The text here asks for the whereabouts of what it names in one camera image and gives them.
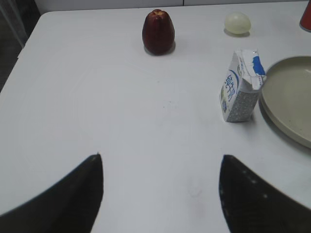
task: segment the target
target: red cup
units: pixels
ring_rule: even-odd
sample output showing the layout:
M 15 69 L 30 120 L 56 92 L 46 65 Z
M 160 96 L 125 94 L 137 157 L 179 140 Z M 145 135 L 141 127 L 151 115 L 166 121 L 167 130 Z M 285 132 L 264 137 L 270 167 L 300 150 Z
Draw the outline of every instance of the red cup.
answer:
M 309 1 L 306 10 L 303 13 L 299 25 L 303 30 L 311 32 L 311 0 Z

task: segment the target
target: plate rim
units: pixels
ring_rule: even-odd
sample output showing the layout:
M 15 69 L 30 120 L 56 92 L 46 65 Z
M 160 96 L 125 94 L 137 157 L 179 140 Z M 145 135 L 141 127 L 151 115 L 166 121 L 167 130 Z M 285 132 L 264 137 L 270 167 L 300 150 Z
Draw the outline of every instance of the plate rim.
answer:
M 276 66 L 277 64 L 284 62 L 286 60 L 289 59 L 295 59 L 295 58 L 301 58 L 301 57 L 306 57 L 306 58 L 310 58 L 311 56 L 308 55 L 299 55 L 299 56 L 290 56 L 290 57 L 286 57 L 284 59 L 281 59 L 275 63 L 273 63 L 271 66 L 269 66 L 269 68 L 266 71 L 266 74 L 269 72 L 269 70 L 271 70 L 274 66 Z M 292 140 L 298 142 L 299 144 L 308 147 L 311 149 L 311 138 L 308 140 L 305 137 L 303 137 L 301 134 L 299 134 L 299 132 L 292 130 L 291 128 L 289 128 L 288 126 L 286 126 L 286 124 L 280 120 L 278 117 L 276 117 L 273 112 L 270 110 L 270 108 L 268 107 L 265 99 L 264 99 L 264 92 L 263 92 L 263 88 L 261 89 L 261 94 L 260 94 L 260 102 L 267 114 L 267 116 L 272 120 L 272 122 L 284 133 L 286 134 L 288 137 L 290 137 Z

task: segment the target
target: carton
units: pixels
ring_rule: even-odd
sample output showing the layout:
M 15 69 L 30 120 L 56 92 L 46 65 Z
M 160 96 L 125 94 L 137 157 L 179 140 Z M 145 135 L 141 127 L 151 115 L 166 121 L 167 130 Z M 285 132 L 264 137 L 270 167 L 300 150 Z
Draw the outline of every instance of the carton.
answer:
M 220 92 L 225 121 L 239 122 L 250 119 L 265 78 L 257 50 L 234 51 Z

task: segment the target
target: torn carton top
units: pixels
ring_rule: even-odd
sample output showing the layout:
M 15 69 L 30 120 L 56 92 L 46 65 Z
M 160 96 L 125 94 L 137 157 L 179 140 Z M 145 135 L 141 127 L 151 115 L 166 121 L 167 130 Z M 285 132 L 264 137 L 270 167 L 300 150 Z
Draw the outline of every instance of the torn carton top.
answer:
M 242 78 L 248 82 L 253 90 L 259 90 L 265 77 L 257 50 L 237 50 Z

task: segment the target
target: blue label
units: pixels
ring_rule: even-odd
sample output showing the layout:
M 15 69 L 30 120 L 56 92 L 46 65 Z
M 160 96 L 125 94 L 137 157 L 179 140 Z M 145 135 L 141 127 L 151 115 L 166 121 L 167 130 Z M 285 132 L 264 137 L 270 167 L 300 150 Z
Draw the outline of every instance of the blue label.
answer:
M 266 73 L 264 72 L 264 69 L 260 63 L 259 56 L 256 56 L 253 58 L 253 69 L 254 69 L 254 72 L 258 75 L 266 75 Z
M 230 102 L 232 97 L 237 93 L 237 90 L 239 88 L 239 77 L 238 75 L 233 71 L 229 70 L 232 74 L 229 74 L 226 81 L 225 81 L 225 88 L 227 90 L 227 98 Z

